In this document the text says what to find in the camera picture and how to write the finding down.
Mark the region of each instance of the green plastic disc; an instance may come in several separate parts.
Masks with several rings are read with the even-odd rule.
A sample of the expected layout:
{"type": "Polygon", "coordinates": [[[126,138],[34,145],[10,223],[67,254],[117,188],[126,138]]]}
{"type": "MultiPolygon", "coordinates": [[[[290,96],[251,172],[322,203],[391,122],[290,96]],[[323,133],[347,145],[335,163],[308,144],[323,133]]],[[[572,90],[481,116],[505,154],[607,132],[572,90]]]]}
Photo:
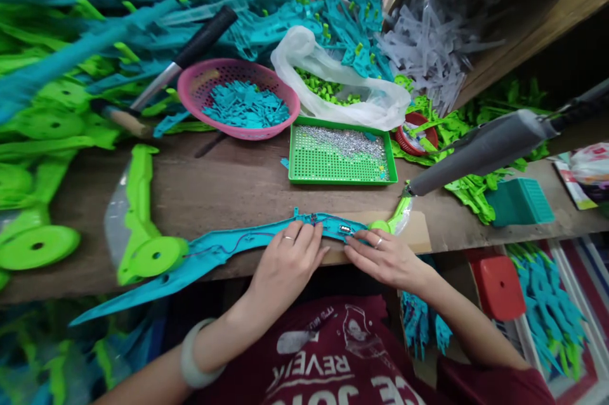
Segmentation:
{"type": "Polygon", "coordinates": [[[374,221],[374,222],[370,223],[370,225],[368,226],[368,229],[381,229],[381,230],[384,230],[385,232],[391,233],[391,227],[389,226],[389,223],[387,221],[383,221],[383,220],[378,220],[378,221],[374,221]]]}
{"type": "Polygon", "coordinates": [[[0,268],[29,270],[60,261],[71,254],[81,236],[64,226],[42,226],[24,230],[0,246],[0,268]]]}
{"type": "Polygon", "coordinates": [[[150,278],[180,266],[188,254],[188,242],[178,237],[156,237],[140,246],[129,261],[131,272],[150,278]]]}
{"type": "Polygon", "coordinates": [[[0,269],[0,291],[8,284],[11,279],[11,274],[5,270],[0,269]]]}
{"type": "Polygon", "coordinates": [[[15,117],[15,128],[33,140],[56,140],[82,134],[84,121],[71,112],[32,108],[15,117]]]}
{"type": "Polygon", "coordinates": [[[15,194],[32,192],[32,175],[16,165],[0,163],[0,191],[15,194]]]}

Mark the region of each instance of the maroon shirt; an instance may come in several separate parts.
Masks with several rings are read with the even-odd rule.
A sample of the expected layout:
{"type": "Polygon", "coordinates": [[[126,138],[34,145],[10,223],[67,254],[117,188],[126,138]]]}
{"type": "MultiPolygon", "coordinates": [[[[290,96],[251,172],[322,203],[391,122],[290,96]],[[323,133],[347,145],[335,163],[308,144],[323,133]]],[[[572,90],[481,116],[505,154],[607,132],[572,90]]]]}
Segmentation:
{"type": "Polygon", "coordinates": [[[434,390],[418,380],[381,322],[381,296],[334,296],[284,314],[252,347],[197,392],[202,404],[553,404],[534,369],[480,368],[445,357],[434,390]]]}

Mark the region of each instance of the forearm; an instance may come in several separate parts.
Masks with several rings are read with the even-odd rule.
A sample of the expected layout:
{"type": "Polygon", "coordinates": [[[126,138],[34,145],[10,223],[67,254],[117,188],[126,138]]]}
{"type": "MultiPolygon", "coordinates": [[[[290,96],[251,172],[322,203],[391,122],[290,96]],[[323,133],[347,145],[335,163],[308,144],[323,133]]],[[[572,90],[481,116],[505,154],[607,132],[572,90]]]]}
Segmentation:
{"type": "Polygon", "coordinates": [[[275,317],[253,311],[249,292],[217,321],[199,332],[194,358],[201,372],[213,372],[236,358],[275,322],[275,317]]]}
{"type": "Polygon", "coordinates": [[[192,393],[180,370],[181,345],[156,358],[98,399],[96,405],[181,404],[192,393]]]}
{"type": "Polygon", "coordinates": [[[473,364],[530,368],[492,321],[436,272],[430,273],[419,297],[442,316],[473,364]]]}
{"type": "MultiPolygon", "coordinates": [[[[193,357],[201,372],[211,373],[228,364],[273,324],[274,320],[251,309],[248,296],[197,334],[193,357]]],[[[163,354],[104,395],[97,405],[181,404],[193,392],[182,376],[181,350],[178,345],[163,354]]]]}

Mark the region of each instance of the pink plastic basket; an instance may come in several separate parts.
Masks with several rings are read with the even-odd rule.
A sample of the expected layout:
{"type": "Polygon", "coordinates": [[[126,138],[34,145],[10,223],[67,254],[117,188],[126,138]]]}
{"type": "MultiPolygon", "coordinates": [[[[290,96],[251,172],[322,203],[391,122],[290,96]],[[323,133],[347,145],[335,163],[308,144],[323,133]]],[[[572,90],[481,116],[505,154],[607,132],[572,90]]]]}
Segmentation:
{"type": "Polygon", "coordinates": [[[178,79],[178,94],[182,104],[197,119],[243,140],[266,140],[286,129],[300,113],[300,100],[294,90],[281,81],[277,74],[253,62],[239,59],[210,59],[191,65],[178,79]],[[231,81],[249,81],[261,91],[268,90],[282,99],[290,111],[290,117],[281,124],[265,129],[244,129],[214,121],[201,112],[210,107],[214,100],[211,90],[218,84],[231,81]]]}

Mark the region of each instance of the hand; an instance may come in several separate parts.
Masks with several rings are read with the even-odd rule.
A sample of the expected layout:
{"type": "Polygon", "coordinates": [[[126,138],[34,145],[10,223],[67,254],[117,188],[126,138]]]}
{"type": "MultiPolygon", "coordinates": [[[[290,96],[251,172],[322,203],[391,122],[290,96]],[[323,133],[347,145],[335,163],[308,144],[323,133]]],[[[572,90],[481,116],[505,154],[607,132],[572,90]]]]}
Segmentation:
{"type": "Polygon", "coordinates": [[[324,226],[294,221],[266,247],[245,296],[273,324],[300,295],[330,249],[320,249],[324,226]]]}
{"type": "Polygon", "coordinates": [[[421,296],[436,275],[399,238],[381,229],[359,230],[347,237],[344,253],[362,272],[391,286],[421,296]],[[359,240],[367,241],[368,246],[359,240]]]}

